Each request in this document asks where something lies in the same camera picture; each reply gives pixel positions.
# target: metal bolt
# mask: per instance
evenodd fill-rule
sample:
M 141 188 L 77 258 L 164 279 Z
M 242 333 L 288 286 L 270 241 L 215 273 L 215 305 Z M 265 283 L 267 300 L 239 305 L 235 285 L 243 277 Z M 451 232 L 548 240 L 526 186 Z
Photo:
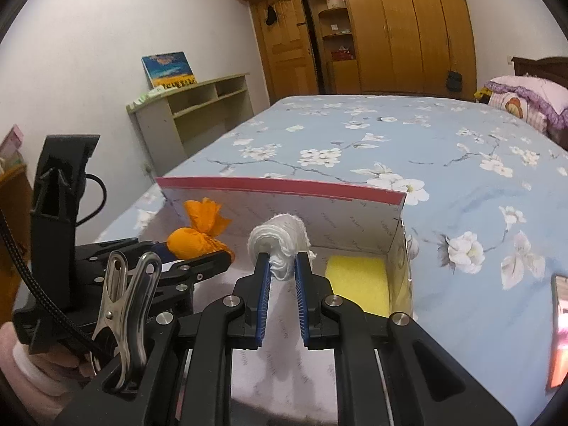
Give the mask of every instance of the metal bolt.
M 404 327 L 410 323 L 410 317 L 404 312 L 397 312 L 393 314 L 393 322 L 395 325 Z
M 155 321 L 160 325 L 168 325 L 174 320 L 174 316 L 169 312 L 162 312 L 155 317 Z
M 225 296 L 223 298 L 223 304 L 227 307 L 235 307 L 241 303 L 241 299 L 235 295 Z
M 326 296 L 326 304 L 331 307 L 341 306 L 343 304 L 343 298 L 337 295 Z

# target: phone screen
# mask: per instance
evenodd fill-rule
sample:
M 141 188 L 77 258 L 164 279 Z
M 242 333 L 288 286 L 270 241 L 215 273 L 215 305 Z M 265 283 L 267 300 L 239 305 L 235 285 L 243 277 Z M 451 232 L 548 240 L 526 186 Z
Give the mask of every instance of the phone screen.
M 562 384 L 568 373 L 568 277 L 552 277 L 554 333 L 550 356 L 549 388 Z

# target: cardboard box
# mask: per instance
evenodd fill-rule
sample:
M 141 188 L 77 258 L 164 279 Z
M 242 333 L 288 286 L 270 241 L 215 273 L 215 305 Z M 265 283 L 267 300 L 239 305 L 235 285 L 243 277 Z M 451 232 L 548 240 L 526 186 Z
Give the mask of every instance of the cardboard box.
M 232 219 L 232 223 L 219 239 L 238 251 L 239 256 L 248 256 L 246 241 L 254 227 L 276 214 L 290 213 L 306 225 L 313 251 L 318 254 L 313 262 L 316 274 L 324 275 L 327 258 L 333 254 L 383 257 L 391 313 L 412 314 L 412 276 L 401 219 L 404 193 L 318 181 L 253 177 L 163 177 L 158 179 L 158 184 L 181 225 L 190 225 L 183 207 L 186 200 L 208 197 L 221 203 L 222 215 Z M 160 213 L 148 229 L 153 224 L 163 226 Z M 163 215 L 169 220 L 175 217 L 171 212 Z M 170 224 L 166 231 L 178 227 Z M 144 237 L 149 238 L 147 231 Z M 231 270 L 224 275 L 232 276 Z M 237 278 L 231 277 L 233 283 Z
M 312 270 L 324 275 L 330 256 L 382 257 L 387 271 L 391 312 L 412 312 L 412 280 L 400 218 L 405 194 L 326 182 L 247 177 L 163 177 L 166 197 L 140 240 L 164 241 L 189 226 L 186 200 L 209 197 L 232 219 L 219 236 L 236 259 L 229 270 L 195 286 L 194 310 L 230 294 L 240 277 L 252 273 L 246 243 L 251 230 L 276 214 L 290 213 L 305 225 Z M 231 397 L 299 421 L 335 424 L 337 391 L 333 350 L 309 351 L 300 337 L 295 281 L 272 280 L 266 333 L 258 350 L 235 349 Z

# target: metal clip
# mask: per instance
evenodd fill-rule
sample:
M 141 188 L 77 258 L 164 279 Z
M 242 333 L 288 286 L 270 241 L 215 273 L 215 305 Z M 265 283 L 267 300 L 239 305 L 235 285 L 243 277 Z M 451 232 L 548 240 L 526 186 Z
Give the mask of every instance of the metal clip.
M 120 251 L 109 255 L 100 310 L 93 340 L 115 354 L 120 354 L 121 372 L 113 391 L 137 384 L 148 360 L 144 348 L 144 326 L 155 289 L 162 273 L 160 257 L 151 251 L 144 253 L 127 287 L 128 262 Z M 95 373 L 101 362 L 91 355 Z

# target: yellow sponge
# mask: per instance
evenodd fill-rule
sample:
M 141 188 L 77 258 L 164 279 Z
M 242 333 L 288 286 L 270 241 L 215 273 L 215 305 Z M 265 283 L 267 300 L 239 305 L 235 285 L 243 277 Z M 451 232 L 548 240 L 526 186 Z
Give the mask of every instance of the yellow sponge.
M 331 256 L 326 277 L 335 294 L 357 303 L 365 312 L 390 315 L 387 273 L 381 258 Z

